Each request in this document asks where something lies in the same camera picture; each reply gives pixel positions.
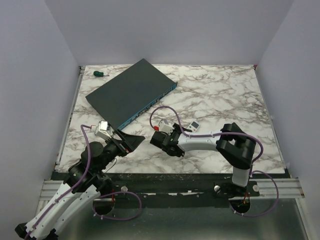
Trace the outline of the white remote control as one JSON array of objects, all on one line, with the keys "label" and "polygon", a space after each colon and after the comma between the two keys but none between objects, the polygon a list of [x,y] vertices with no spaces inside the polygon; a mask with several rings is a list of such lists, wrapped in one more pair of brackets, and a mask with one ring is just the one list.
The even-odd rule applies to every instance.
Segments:
[{"label": "white remote control", "polygon": [[195,133],[195,132],[199,129],[199,127],[200,127],[200,124],[199,124],[197,121],[192,121],[192,122],[188,125],[187,129],[188,129],[189,131]]}]

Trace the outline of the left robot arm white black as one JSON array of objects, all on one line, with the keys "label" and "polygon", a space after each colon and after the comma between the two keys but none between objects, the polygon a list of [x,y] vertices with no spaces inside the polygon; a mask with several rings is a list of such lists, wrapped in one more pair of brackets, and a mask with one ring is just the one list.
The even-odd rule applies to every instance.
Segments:
[{"label": "left robot arm white black", "polygon": [[77,213],[95,198],[113,194],[112,180],[103,170],[116,159],[132,153],[144,140],[144,136],[116,131],[119,138],[106,138],[105,144],[87,142],[77,163],[68,169],[67,178],[59,186],[47,205],[29,222],[15,228],[24,240],[56,240],[65,226]]}]

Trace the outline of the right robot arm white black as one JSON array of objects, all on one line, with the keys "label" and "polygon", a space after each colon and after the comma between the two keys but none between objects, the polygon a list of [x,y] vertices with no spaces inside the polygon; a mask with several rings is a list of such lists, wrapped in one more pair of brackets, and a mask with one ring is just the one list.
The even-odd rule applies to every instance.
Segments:
[{"label": "right robot arm white black", "polygon": [[171,157],[183,157],[191,151],[219,152],[233,167],[230,191],[241,196],[248,190],[251,164],[256,148],[254,139],[248,137],[236,123],[227,123],[220,131],[200,133],[189,125],[180,127],[160,122],[150,144],[158,147]]}]

